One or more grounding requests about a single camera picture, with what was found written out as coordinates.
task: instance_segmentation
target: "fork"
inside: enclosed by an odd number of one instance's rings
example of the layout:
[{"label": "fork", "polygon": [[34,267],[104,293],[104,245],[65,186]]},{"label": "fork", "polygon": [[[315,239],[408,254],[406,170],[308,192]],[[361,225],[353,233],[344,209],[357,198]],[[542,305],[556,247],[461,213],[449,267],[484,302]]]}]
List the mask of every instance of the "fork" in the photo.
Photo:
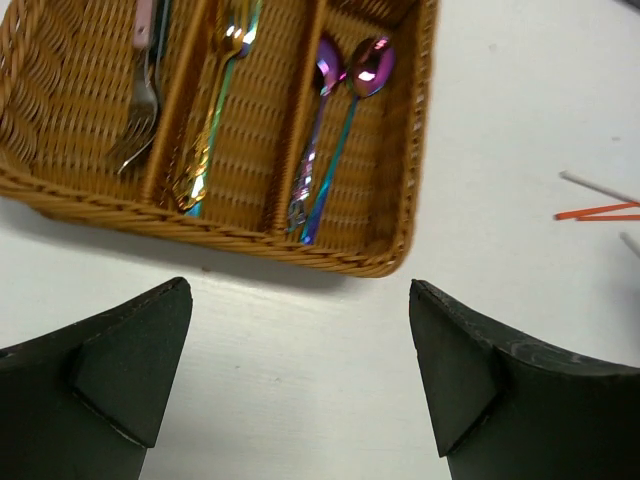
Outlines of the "fork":
[{"label": "fork", "polygon": [[149,49],[150,61],[153,62],[153,90],[158,98],[158,114],[156,122],[151,132],[151,137],[145,137],[140,141],[137,141],[131,145],[129,157],[125,160],[118,170],[118,175],[128,168],[134,160],[137,160],[142,156],[144,152],[149,150],[149,147],[156,138],[158,131],[159,116],[162,113],[164,106],[164,96],[162,95],[162,82],[160,78],[160,66],[164,59],[164,55],[167,51],[167,42],[169,39],[169,17],[171,15],[171,1],[172,0],[156,0],[156,20],[153,28],[153,37],[151,39],[151,47]]},{"label": "fork", "polygon": [[158,118],[158,97],[149,78],[149,52],[153,39],[155,0],[138,0],[133,32],[133,91],[127,126],[107,152],[107,158],[121,161],[121,173],[153,141]]}]

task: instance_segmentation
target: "iridescent spoon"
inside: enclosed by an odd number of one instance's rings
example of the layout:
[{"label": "iridescent spoon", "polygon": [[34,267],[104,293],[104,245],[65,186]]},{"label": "iridescent spoon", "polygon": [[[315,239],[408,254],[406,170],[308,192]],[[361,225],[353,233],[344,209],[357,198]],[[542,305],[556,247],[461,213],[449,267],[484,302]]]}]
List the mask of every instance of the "iridescent spoon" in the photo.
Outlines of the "iridescent spoon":
[{"label": "iridescent spoon", "polygon": [[311,215],[309,215],[302,231],[300,241],[305,245],[313,245],[316,241],[322,213],[329,197],[340,156],[349,137],[358,101],[378,93],[384,87],[391,76],[395,62],[396,53],[387,37],[368,38],[358,45],[355,52],[353,52],[347,68],[347,83],[354,94],[353,102],[351,103],[336,153],[329,165],[329,171],[322,183]]},{"label": "iridescent spoon", "polygon": [[313,122],[311,138],[302,155],[296,178],[293,181],[291,202],[289,203],[289,232],[294,232],[307,221],[304,202],[311,194],[313,162],[316,158],[316,145],[320,127],[322,126],[324,110],[331,93],[347,77],[340,49],[333,38],[327,34],[320,38],[316,53],[316,67],[314,83],[320,93],[320,103],[318,104],[316,119]]}]

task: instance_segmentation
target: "woven basket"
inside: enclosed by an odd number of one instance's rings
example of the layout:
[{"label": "woven basket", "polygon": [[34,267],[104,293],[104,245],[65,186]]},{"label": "woven basket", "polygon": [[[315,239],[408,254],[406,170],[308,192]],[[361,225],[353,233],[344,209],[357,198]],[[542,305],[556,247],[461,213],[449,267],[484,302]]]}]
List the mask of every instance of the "woven basket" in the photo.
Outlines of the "woven basket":
[{"label": "woven basket", "polygon": [[[410,247],[421,177],[437,0],[265,0],[237,63],[202,218],[167,193],[206,114],[218,0],[173,0],[162,70],[169,92],[146,163],[105,159],[127,120],[135,0],[14,0],[2,23],[0,194],[46,216],[360,277],[390,274]],[[360,102],[314,246],[286,233],[291,183],[317,105],[323,30],[345,55],[392,37],[394,74]],[[351,95],[329,100],[315,178],[327,171]],[[317,193],[320,182],[315,182]]]}]

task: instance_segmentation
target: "orange stick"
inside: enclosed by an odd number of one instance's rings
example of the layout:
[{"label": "orange stick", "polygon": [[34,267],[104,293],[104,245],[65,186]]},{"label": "orange stick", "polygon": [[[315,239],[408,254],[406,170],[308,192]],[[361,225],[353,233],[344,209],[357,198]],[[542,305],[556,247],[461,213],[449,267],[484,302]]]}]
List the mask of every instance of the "orange stick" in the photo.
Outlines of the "orange stick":
[{"label": "orange stick", "polygon": [[640,220],[640,215],[600,215],[589,217],[578,217],[578,222],[622,222]]},{"label": "orange stick", "polygon": [[625,208],[640,207],[640,203],[619,203],[617,205],[609,205],[607,207],[586,208],[584,210],[574,210],[572,212],[562,212],[555,215],[556,220],[570,220],[572,218],[586,217],[597,213],[615,212],[616,210],[624,210]]}]

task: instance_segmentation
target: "spoon handle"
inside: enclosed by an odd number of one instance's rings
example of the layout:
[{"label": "spoon handle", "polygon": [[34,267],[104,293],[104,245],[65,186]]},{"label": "spoon handle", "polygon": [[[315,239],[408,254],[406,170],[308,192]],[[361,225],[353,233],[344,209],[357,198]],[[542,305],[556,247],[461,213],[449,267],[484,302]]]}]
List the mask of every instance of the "spoon handle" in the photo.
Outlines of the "spoon handle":
[{"label": "spoon handle", "polygon": [[231,77],[233,76],[233,67],[235,66],[235,63],[235,58],[232,58],[227,62],[224,80],[222,82],[222,87],[220,88],[220,96],[218,97],[218,103],[216,105],[216,110],[211,122],[211,130],[209,131],[207,149],[206,151],[198,152],[200,155],[202,155],[199,164],[202,165],[203,168],[196,176],[195,186],[201,188],[201,191],[197,196],[199,199],[198,203],[196,203],[193,208],[185,213],[185,215],[187,215],[188,217],[199,217],[202,213],[202,199],[207,194],[207,177],[209,176],[209,170],[211,169],[213,147],[216,143],[216,137],[218,136],[218,129],[220,128],[220,117],[222,116],[222,110],[224,109],[224,104],[229,93],[229,86],[231,85]]},{"label": "spoon handle", "polygon": [[304,225],[307,215],[304,211],[304,201],[311,194],[311,181],[313,179],[313,163],[316,158],[316,146],[318,137],[320,136],[320,127],[324,117],[324,110],[327,106],[328,95],[320,97],[320,104],[316,113],[316,119],[313,122],[311,138],[307,144],[307,148],[302,155],[296,178],[293,181],[293,189],[291,192],[291,201],[289,203],[289,232],[295,231],[300,225]]},{"label": "spoon handle", "polygon": [[151,49],[151,55],[155,59],[154,82],[156,91],[158,92],[158,103],[160,108],[164,106],[164,95],[162,92],[162,68],[164,68],[163,60],[167,53],[167,43],[169,41],[169,22],[171,21],[171,1],[160,0],[156,6],[156,41]]},{"label": "spoon handle", "polygon": [[340,136],[340,141],[338,142],[338,147],[336,148],[336,153],[331,159],[329,171],[327,172],[327,176],[322,183],[322,187],[320,187],[320,192],[318,193],[318,197],[316,198],[316,203],[313,205],[311,215],[309,215],[309,219],[307,220],[307,223],[304,226],[304,230],[302,231],[302,236],[300,237],[300,241],[305,245],[313,245],[316,241],[316,237],[318,236],[318,229],[322,220],[322,213],[324,212],[324,207],[327,204],[327,198],[329,197],[329,191],[331,190],[331,184],[333,183],[333,177],[336,173],[336,168],[338,167],[338,163],[340,162],[340,156],[342,155],[344,146],[347,143],[347,138],[349,138],[351,124],[353,123],[353,118],[355,117],[357,106],[358,97],[354,96],[353,102],[351,102],[351,108],[349,109],[349,114],[347,115],[347,120],[342,130],[342,135]]}]

